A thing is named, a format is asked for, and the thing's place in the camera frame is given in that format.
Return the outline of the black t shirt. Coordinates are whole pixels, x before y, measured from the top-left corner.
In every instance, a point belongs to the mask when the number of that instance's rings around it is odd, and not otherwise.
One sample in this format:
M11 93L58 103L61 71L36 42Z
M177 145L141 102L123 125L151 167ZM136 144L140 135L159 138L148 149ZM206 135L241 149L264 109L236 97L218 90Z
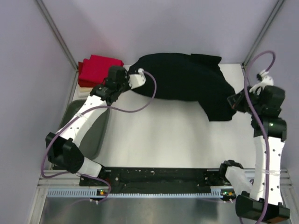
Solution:
M153 77L133 89L158 99L198 102L209 121L231 121L235 115L227 98L235 94L219 63L222 57L204 54L155 53L142 56L128 70L142 68Z

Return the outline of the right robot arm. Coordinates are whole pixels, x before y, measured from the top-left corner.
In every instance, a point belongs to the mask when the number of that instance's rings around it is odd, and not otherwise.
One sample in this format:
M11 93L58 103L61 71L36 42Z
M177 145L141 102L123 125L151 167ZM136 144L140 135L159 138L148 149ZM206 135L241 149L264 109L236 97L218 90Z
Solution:
M218 173L219 181L231 184L235 191L239 218L277 224L290 217L280 192L281 155L287 139L286 121L279 117L284 99L283 89L269 85L228 97L232 109L251 114L256 146L253 182L247 179L243 166L233 160L224 161Z

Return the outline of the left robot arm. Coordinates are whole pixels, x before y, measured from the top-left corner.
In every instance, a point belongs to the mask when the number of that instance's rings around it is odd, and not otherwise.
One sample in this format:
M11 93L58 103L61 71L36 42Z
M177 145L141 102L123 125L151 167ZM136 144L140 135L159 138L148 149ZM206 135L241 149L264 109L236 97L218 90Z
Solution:
M129 75L123 67L112 66L104 83L92 89L86 101L72 119L56 134L46 137L47 159L50 163L70 172L90 176L101 185L106 174L102 166L83 155L79 146L98 117L115 102L121 93L130 89Z

